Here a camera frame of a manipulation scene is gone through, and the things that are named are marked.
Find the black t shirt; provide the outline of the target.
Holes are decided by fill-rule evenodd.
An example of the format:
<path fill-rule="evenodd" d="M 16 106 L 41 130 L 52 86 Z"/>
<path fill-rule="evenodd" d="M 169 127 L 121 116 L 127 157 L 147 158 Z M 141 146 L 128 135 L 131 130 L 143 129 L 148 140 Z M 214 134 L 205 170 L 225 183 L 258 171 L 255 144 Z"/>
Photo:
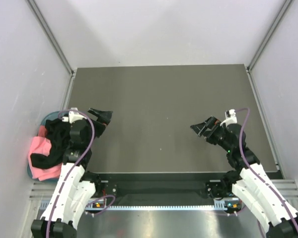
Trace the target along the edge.
<path fill-rule="evenodd" d="M 48 131 L 47 138 L 52 143 L 50 154 L 53 161 L 62 162 L 63 154 L 69 145 L 71 126 L 60 119 L 46 120 L 45 128 Z"/>

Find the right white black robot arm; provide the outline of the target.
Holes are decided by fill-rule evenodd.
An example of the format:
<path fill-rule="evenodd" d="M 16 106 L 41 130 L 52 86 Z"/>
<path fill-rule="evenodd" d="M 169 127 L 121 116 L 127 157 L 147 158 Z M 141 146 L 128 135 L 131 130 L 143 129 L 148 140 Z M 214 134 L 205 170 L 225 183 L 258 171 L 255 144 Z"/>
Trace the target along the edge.
<path fill-rule="evenodd" d="M 190 128 L 198 137 L 226 151 L 233 169 L 221 179 L 222 191 L 242 200 L 256 217 L 265 236 L 298 238 L 298 210 L 277 190 L 257 156 L 247 147 L 244 125 L 209 117 Z"/>

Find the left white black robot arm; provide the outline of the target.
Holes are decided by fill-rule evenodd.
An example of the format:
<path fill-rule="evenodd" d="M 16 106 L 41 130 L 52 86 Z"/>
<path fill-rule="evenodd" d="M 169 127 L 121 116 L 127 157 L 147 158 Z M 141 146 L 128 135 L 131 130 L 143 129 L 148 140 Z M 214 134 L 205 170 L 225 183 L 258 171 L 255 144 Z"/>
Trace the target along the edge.
<path fill-rule="evenodd" d="M 95 116 L 89 118 L 77 108 L 58 112 L 54 120 L 46 120 L 45 128 L 55 124 L 62 127 L 57 136 L 61 143 L 58 154 L 62 158 L 61 172 L 49 204 L 39 219 L 33 220 L 31 232 L 34 238 L 75 238 L 81 216 L 91 205 L 91 198 L 102 193 L 99 176 L 87 172 L 91 146 L 105 131 L 112 119 L 112 111 L 90 108 Z"/>

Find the teal plastic basket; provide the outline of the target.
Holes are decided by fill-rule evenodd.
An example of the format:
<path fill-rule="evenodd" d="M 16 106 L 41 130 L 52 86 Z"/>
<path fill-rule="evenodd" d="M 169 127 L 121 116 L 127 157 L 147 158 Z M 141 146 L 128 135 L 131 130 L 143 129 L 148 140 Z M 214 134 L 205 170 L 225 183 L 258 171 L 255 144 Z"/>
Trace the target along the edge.
<path fill-rule="evenodd" d="M 49 156 L 52 144 L 49 139 L 46 138 L 47 129 L 45 128 L 46 120 L 54 120 L 58 117 L 58 111 L 52 112 L 45 116 L 39 126 L 38 135 L 34 136 L 31 141 L 31 145 L 28 151 L 27 159 L 27 173 L 29 177 L 35 181 L 45 182 L 57 182 L 61 173 L 61 164 L 55 165 L 48 169 L 41 169 L 34 167 L 31 161 L 31 154 L 39 154 L 43 156 Z"/>

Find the pink t shirt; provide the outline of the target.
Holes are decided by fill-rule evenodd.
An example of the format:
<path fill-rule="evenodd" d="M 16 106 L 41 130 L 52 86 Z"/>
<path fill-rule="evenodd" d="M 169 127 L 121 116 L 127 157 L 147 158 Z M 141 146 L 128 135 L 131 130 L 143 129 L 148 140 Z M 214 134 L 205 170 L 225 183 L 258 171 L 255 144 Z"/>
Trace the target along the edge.
<path fill-rule="evenodd" d="M 27 155 L 29 176 L 39 181 L 58 179 L 61 174 L 61 163 L 53 161 L 50 154 L 52 143 L 47 134 L 47 129 L 41 125 L 38 134 L 32 138 Z"/>

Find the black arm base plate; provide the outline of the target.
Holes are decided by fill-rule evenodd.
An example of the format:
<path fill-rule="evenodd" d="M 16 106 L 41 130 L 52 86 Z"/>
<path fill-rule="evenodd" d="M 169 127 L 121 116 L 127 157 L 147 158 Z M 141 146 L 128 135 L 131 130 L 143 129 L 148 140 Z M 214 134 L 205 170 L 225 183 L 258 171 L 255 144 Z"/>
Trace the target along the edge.
<path fill-rule="evenodd" d="M 95 173 L 94 198 L 114 195 L 115 206 L 212 205 L 230 197 L 221 172 Z"/>

